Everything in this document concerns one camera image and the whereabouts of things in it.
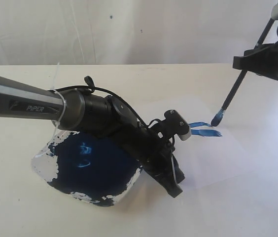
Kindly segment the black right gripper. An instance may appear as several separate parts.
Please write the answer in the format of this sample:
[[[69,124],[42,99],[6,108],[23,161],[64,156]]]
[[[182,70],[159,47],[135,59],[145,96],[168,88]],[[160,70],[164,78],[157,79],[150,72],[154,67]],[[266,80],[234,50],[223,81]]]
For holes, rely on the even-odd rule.
[[[278,81],[278,41],[248,49],[243,57],[235,56],[232,67]]]

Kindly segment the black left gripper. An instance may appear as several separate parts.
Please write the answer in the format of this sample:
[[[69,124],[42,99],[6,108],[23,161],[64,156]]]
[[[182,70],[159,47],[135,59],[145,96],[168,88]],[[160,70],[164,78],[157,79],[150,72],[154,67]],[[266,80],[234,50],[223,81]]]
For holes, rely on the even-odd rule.
[[[173,137],[165,123],[150,128],[141,123],[118,123],[115,128],[115,144],[138,160],[146,173],[175,198],[183,192],[178,184],[185,175],[173,154]]]

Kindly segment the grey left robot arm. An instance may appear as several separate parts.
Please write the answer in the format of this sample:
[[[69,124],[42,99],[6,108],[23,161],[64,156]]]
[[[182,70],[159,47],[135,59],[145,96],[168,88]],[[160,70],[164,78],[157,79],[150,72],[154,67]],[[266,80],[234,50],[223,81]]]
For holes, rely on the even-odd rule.
[[[85,85],[44,90],[0,76],[0,117],[50,120],[60,130],[108,138],[137,159],[170,196],[181,194],[185,176],[173,155],[174,137],[184,141],[191,136],[187,121],[168,110],[163,120],[154,119],[149,126],[123,98],[111,91],[97,96],[92,78],[84,80]]]

